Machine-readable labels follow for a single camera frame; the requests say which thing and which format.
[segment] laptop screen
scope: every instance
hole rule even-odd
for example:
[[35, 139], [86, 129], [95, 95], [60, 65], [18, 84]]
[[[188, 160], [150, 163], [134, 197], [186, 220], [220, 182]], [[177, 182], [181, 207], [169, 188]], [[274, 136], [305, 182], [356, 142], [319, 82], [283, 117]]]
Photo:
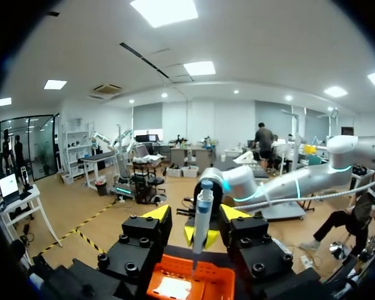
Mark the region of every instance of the laptop screen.
[[18, 184], [15, 174], [0, 179], [0, 190], [2, 197], [18, 192]]

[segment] white box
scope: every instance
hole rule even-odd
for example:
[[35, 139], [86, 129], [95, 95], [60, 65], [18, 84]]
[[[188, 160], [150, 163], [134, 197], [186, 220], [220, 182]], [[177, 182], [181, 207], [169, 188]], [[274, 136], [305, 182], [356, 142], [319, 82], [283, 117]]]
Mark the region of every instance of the white box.
[[167, 176], [182, 177], [182, 170], [181, 169], [167, 169]]
[[182, 172], [183, 172], [183, 177], [196, 178], [198, 176], [199, 167], [197, 166], [183, 167]]
[[62, 181], [64, 181], [65, 184], [72, 184], [74, 183], [74, 178], [70, 174], [61, 175]]

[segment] ceiling track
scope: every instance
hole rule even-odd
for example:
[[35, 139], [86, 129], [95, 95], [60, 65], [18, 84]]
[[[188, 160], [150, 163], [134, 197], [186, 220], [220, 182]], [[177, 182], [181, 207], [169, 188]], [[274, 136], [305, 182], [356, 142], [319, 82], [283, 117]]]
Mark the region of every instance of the ceiling track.
[[140, 58], [142, 61], [144, 61], [146, 64], [148, 64], [150, 67], [152, 67], [154, 70], [156, 70], [158, 73], [160, 73], [161, 75], [163, 75], [165, 78], [167, 78], [168, 80], [170, 80], [173, 83], [173, 81], [171, 80], [171, 78], [169, 78], [169, 76], [167, 74], [165, 74], [161, 69], [159, 69], [157, 66], [155, 66], [154, 64], [152, 64], [148, 59], [146, 59], [142, 54], [138, 53], [131, 46], [125, 44], [124, 42], [122, 42], [119, 45], [121, 47], [125, 48], [126, 50], [128, 50], [133, 55], [135, 55], [138, 58]]

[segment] floor tape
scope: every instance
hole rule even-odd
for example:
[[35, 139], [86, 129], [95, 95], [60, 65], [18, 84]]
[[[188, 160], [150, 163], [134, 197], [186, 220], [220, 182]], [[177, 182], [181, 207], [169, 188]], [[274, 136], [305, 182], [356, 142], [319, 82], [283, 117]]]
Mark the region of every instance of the floor tape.
[[91, 239], [89, 239], [87, 236], [85, 236], [81, 231], [79, 231], [78, 229], [76, 229], [75, 231], [76, 231], [76, 233], [78, 233], [80, 235], [81, 238], [83, 238], [85, 241], [87, 241], [90, 246], [92, 246], [94, 249], [96, 249], [100, 253], [104, 253], [103, 249], [101, 249], [98, 245], [96, 245]]
[[[72, 233], [78, 233], [83, 239], [85, 239], [89, 244], [91, 244], [90, 240], [88, 238], [86, 238], [80, 231], [78, 231], [78, 229], [82, 226], [84, 226], [85, 224], [87, 224], [88, 222], [92, 221], [95, 217], [99, 216], [100, 214], [102, 214], [104, 211], [108, 210], [109, 208], [111, 208], [114, 204], [116, 204], [117, 201], [114, 201], [113, 203], [111, 203], [110, 205], [107, 205], [105, 208], [103, 208], [102, 210], [100, 210], [97, 214], [95, 214], [93, 217], [90, 217], [89, 219], [83, 221], [81, 224], [79, 224], [78, 226], [76, 226], [73, 230], [69, 231], [66, 235], [62, 236], [59, 238], [60, 242], [65, 239], [66, 237], [70, 236]], [[43, 249], [41, 252], [39, 252], [37, 255], [35, 255], [34, 257], [32, 258], [35, 258], [36, 256], [39, 256], [39, 255], [42, 255], [43, 253], [47, 252], [48, 250], [50, 250], [51, 248], [53, 248], [54, 246], [58, 245], [58, 242], [54, 242], [52, 243], [49, 247]], [[97, 249], [98, 251], [101, 251], [101, 252], [104, 252], [103, 250], [101, 250], [100, 248], [98, 248], [94, 243], [91, 244], [95, 249]]]

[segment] orange basket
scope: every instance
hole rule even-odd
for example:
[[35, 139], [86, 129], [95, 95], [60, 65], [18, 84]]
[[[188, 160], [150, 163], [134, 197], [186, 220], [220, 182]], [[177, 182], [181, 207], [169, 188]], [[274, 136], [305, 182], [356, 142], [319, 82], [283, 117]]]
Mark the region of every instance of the orange basket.
[[199, 261], [163, 255], [154, 268], [147, 295], [162, 300], [233, 300], [235, 272]]

